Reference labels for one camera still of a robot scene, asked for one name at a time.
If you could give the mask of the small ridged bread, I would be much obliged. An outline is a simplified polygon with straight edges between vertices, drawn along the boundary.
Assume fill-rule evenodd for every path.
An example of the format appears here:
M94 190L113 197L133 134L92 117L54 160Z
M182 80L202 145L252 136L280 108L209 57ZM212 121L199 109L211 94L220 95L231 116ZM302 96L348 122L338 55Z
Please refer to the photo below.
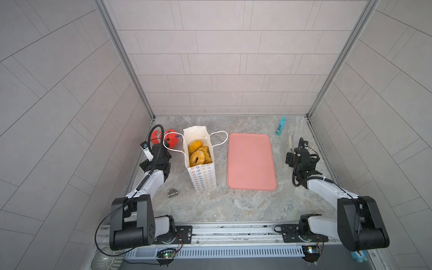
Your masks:
M189 155L192 155L196 150L201 148L203 143L200 140L192 141L188 146Z

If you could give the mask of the white paper bag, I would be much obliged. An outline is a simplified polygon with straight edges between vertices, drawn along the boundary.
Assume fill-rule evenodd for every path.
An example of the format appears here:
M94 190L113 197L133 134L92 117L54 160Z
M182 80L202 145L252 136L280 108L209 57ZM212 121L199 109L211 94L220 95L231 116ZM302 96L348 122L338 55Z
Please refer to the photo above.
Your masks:
M223 145L228 141L228 133L224 130L209 133L205 126L193 126L183 130L182 133L178 133L181 135L181 149L171 149L165 145L164 147L167 150L181 153L184 158L184 166L187 169L189 176L191 178L192 184L197 192L208 191L217 187L217 179L216 179L216 169L215 169L215 155L214 148L216 146ZM219 144L212 144L211 137L217 134L222 134L225 136L225 140ZM209 147L210 156L212 159L212 163L197 165L194 167L190 167L190 157L188 146L192 141L200 140L203 146Z

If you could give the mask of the braided ring bread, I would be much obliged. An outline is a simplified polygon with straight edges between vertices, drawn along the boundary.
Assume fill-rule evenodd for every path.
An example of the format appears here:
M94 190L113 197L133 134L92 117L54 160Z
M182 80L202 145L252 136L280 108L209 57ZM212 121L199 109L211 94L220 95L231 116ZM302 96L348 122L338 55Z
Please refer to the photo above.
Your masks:
M205 162L205 154L202 150L196 150L192 153L190 157L190 167L195 167L197 165L203 165Z

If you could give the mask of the ridged spiral bread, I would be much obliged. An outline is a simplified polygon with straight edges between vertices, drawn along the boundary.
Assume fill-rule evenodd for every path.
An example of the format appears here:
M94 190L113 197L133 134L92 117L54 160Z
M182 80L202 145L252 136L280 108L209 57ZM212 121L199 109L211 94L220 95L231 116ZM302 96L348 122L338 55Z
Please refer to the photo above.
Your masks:
M199 150L204 153L204 164L212 163L212 158L210 156L209 147L208 146L202 146L199 148Z

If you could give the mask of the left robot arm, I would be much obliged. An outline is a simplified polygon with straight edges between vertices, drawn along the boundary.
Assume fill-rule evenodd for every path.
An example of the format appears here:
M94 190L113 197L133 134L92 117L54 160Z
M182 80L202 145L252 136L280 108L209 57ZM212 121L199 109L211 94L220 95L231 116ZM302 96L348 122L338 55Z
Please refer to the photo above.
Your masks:
M171 155L165 147L165 131L157 124L151 133L161 131L161 137L141 144L147 160L140 164L145 175L143 180L128 195L115 199L111 204L109 247L124 254L134 248L150 246L155 239L172 241L176 239L174 218L170 215L155 217L152 198L167 180Z

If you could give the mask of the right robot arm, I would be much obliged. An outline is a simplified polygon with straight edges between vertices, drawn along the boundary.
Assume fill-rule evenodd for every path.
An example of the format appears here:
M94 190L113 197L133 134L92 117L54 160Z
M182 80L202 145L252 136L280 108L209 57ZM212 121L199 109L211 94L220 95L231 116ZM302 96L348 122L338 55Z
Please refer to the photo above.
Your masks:
M322 243L326 238L340 241L350 252L383 249L390 245L377 202L339 186L316 170L319 154L300 138L298 147L288 152L285 163L293 169L292 184L325 199L337 211L336 219L320 214L304 214L297 225L276 225L273 230L284 241L300 240Z

